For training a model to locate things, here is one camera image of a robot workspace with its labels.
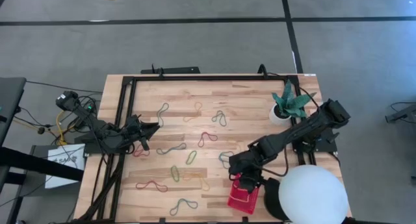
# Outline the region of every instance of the white paper sign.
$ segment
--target white paper sign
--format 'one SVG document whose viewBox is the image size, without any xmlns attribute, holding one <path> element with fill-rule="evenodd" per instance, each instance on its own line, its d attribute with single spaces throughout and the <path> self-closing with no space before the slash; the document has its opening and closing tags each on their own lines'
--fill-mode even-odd
<svg viewBox="0 0 416 224">
<path fill-rule="evenodd" d="M 58 149 L 52 149 L 48 151 L 47 159 L 50 161 L 58 162 L 60 164 L 64 164 L 65 166 L 70 166 L 73 168 L 84 170 L 85 168 L 85 160 L 83 157 L 84 146 L 85 144 L 83 143 L 76 144 L 76 145 L 59 146 Z M 56 188 L 59 186 L 72 184 L 75 182 L 78 182 L 78 181 L 46 175 L 45 188 Z"/>
</svg>

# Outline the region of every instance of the black metal frame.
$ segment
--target black metal frame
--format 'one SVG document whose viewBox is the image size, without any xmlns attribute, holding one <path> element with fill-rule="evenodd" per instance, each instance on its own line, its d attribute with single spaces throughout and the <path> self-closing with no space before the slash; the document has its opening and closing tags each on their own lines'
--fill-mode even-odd
<svg viewBox="0 0 416 224">
<path fill-rule="evenodd" d="M 209 75 L 209 74 L 206 74 L 206 75 L 164 75 L 163 72 L 160 72 L 158 76 L 156 75 L 155 76 L 142 76 L 142 77 L 125 76 L 123 77 L 123 81 L 122 81 L 122 88 L 120 90 L 120 98 L 118 100 L 117 113 L 116 113 L 116 119 L 114 120 L 114 124 L 120 125 L 127 85 L 131 85 L 131 89 L 130 89 L 130 95 L 129 95 L 129 102 L 127 104 L 126 118 L 127 116 L 131 116 L 133 112 L 133 105 L 135 102 L 137 82 L 139 81 L 283 81 L 284 83 L 286 83 L 287 80 L 289 79 L 294 85 L 295 94 L 300 95 L 299 79 L 297 75 L 269 75 L 267 73 L 266 68 L 262 64 L 260 65 L 260 68 L 257 73 L 260 75 Z M 295 125 L 296 119 L 292 118 L 291 123 L 292 125 Z M 294 149 L 300 148 L 299 146 L 297 146 L 299 143 L 300 142 L 293 143 Z M 301 152 L 301 150 L 297 150 L 296 153 L 298 155 L 299 164 L 300 165 L 305 164 L 303 152 Z M 310 163 L 316 165 L 314 152 L 309 153 L 308 156 L 309 156 Z M 125 155 L 120 155 L 118 163 L 124 163 L 124 159 L 125 159 Z M 105 182 L 103 184 L 106 184 L 106 181 L 108 182 L 108 179 L 111 175 L 111 168 L 113 166 L 113 162 L 114 162 L 114 155 L 110 155 L 108 165 L 105 170 L 105 176 L 104 176 Z M 117 207 L 118 207 L 118 196 L 120 194 L 121 181 L 122 181 L 122 177 L 120 176 L 117 178 L 116 183 L 114 185 L 114 193 L 112 196 L 110 218 L 109 218 L 110 220 L 115 220 L 116 218 Z M 100 219 L 103 219 L 104 207 L 105 207 L 105 202 L 102 202 L 98 208 L 97 221 L 99 221 Z"/>
</svg>

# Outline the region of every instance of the white sphere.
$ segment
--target white sphere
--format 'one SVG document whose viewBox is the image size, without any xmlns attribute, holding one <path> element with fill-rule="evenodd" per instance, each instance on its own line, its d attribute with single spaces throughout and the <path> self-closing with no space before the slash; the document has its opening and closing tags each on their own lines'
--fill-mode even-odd
<svg viewBox="0 0 416 224">
<path fill-rule="evenodd" d="M 343 184 L 318 166 L 291 169 L 281 181 L 279 200 L 294 224 L 340 224 L 348 212 Z"/>
</svg>

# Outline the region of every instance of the wooden table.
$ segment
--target wooden table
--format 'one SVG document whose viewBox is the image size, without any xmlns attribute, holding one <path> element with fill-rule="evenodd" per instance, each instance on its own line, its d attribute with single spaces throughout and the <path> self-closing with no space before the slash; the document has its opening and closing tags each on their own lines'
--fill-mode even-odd
<svg viewBox="0 0 416 224">
<path fill-rule="evenodd" d="M 98 118 L 114 123 L 116 109 L 120 95 L 123 75 L 109 75 L 105 83 Z M 309 93 L 317 92 L 315 100 L 320 105 L 322 97 L 317 77 L 314 75 L 299 75 L 300 86 Z M 281 95 L 282 81 L 140 81 L 137 84 L 134 114 L 142 114 L 142 121 L 156 122 L 157 111 L 163 103 L 169 104 L 169 109 L 162 113 L 164 126 L 151 138 L 149 143 L 150 155 L 147 157 L 134 157 L 127 155 L 123 169 L 122 188 L 118 200 L 116 221 L 159 221 L 166 217 L 166 221 L 241 221 L 248 216 L 250 221 L 276 221 L 265 209 L 261 187 L 255 212 L 248 215 L 227 206 L 231 181 L 228 180 L 228 171 L 223 168 L 218 156 L 224 151 L 239 153 L 247 150 L 247 145 L 261 136 L 284 131 L 291 126 L 274 125 L 268 119 L 268 113 L 274 105 L 271 92 Z M 126 91 L 123 108 L 124 123 L 127 110 L 129 90 Z M 196 102 L 202 104 L 199 112 L 195 111 Z M 217 110 L 226 115 L 227 126 L 222 127 L 212 122 Z M 308 114 L 313 113 L 316 107 L 312 102 L 305 106 Z M 188 122 L 183 117 L 196 117 Z M 205 145 L 198 147 L 202 132 L 218 136 L 212 142 L 204 137 Z M 166 155 L 158 155 L 156 149 L 166 150 L 185 142 L 187 148 L 181 151 L 171 151 Z M 195 161 L 186 165 L 189 153 L 197 151 Z M 316 153 L 319 166 L 331 171 L 342 182 L 341 170 L 337 161 L 328 153 Z M 94 180 L 98 170 L 101 155 L 88 158 L 85 167 L 79 198 L 74 217 L 84 214 L 91 202 Z M 288 145 L 289 167 L 298 165 L 298 158 Z M 181 175 L 180 181 L 175 182 L 171 176 L 170 168 L 176 165 Z M 285 163 L 283 153 L 275 161 L 267 164 L 266 168 L 283 173 Z M 104 178 L 104 164 L 101 168 L 96 195 L 102 187 Z M 200 179 L 195 177 L 184 180 L 182 176 L 187 173 L 199 173 L 209 184 L 201 185 Z M 271 175 L 263 172 L 267 179 Z M 136 189 L 136 183 L 154 180 L 166 185 L 166 193 L 156 190 L 150 184 L 143 190 Z M 104 218 L 109 217 L 112 191 L 110 191 L 105 206 Z M 189 208 L 181 203 L 176 216 L 169 211 L 175 207 L 178 199 L 186 198 L 197 201 L 197 209 Z"/>
</svg>

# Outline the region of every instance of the green paper plant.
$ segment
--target green paper plant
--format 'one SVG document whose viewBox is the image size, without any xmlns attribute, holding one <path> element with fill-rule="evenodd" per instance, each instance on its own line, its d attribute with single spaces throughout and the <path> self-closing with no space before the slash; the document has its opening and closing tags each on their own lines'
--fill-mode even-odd
<svg viewBox="0 0 416 224">
<path fill-rule="evenodd" d="M 273 99 L 275 100 L 276 104 L 279 107 L 279 112 L 282 116 L 288 117 L 292 116 L 295 118 L 299 117 L 306 117 L 306 113 L 304 110 L 301 110 L 303 106 L 308 103 L 311 98 L 307 95 L 300 95 L 294 98 L 292 92 L 292 84 L 290 80 L 287 80 L 285 85 L 285 89 L 281 97 L 279 97 L 276 93 L 272 93 Z"/>
</svg>

